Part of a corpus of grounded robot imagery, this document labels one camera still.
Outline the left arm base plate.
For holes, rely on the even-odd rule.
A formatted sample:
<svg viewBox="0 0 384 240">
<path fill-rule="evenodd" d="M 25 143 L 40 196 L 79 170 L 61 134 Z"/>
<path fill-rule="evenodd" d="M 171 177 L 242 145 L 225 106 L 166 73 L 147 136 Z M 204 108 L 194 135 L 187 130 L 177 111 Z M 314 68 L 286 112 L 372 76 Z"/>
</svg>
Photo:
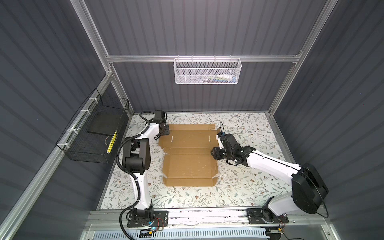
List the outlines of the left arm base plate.
<svg viewBox="0 0 384 240">
<path fill-rule="evenodd" d="M 169 212 L 133 209 L 127 214 L 126 219 L 128 228 L 167 227 Z"/>
</svg>

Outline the brown cardboard box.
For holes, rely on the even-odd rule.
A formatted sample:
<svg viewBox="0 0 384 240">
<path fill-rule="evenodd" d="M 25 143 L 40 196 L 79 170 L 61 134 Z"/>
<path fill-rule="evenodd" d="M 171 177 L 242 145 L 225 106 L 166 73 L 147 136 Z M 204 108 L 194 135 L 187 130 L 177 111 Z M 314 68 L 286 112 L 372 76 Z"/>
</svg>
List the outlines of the brown cardboard box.
<svg viewBox="0 0 384 240">
<path fill-rule="evenodd" d="M 218 162 L 211 150 L 218 147 L 215 124 L 170 124 L 170 134 L 160 137 L 165 152 L 163 182 L 167 187 L 213 187 Z"/>
</svg>

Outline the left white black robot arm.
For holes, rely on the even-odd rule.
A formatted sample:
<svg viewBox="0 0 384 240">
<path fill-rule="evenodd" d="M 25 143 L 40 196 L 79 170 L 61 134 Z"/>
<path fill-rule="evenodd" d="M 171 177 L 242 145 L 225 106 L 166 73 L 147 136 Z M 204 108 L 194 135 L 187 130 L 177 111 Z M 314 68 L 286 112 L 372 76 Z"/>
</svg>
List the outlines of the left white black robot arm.
<svg viewBox="0 0 384 240">
<path fill-rule="evenodd" d="M 123 157 L 121 170 L 129 174 L 133 186 L 137 211 L 149 211 L 153 208 L 148 189 L 148 173 L 151 165 L 150 141 L 170 134 L 167 113 L 164 111 L 144 111 L 139 117 L 146 125 L 139 134 L 126 138 L 122 144 Z"/>
</svg>

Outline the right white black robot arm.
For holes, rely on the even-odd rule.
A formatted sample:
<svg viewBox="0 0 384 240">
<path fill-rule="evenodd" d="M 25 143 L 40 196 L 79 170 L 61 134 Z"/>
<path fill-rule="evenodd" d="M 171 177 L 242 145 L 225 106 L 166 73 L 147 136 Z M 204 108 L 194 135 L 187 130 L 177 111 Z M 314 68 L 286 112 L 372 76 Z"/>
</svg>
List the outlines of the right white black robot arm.
<svg viewBox="0 0 384 240">
<path fill-rule="evenodd" d="M 218 147 L 211 150 L 215 160 L 226 160 L 228 165 L 243 165 L 261 170 L 283 181 L 291 191 L 279 197 L 270 197 L 262 206 L 261 216 L 267 223 L 273 223 L 285 214 L 301 210 L 317 214 L 329 193 L 329 189 L 311 164 L 288 163 L 268 156 L 256 148 L 242 147 L 232 134 L 220 131 L 217 134 Z"/>
</svg>

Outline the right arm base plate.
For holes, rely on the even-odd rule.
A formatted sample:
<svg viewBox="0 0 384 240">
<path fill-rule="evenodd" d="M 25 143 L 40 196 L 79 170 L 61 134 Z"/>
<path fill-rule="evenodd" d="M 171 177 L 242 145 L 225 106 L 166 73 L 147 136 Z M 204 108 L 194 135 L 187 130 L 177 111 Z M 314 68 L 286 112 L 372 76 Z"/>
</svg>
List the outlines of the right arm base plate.
<svg viewBox="0 0 384 240">
<path fill-rule="evenodd" d="M 248 208 L 246 209 L 247 218 L 252 225 L 256 224 L 287 224 L 289 223 L 288 216 L 283 214 L 277 216 L 269 209 L 262 208 Z"/>
</svg>

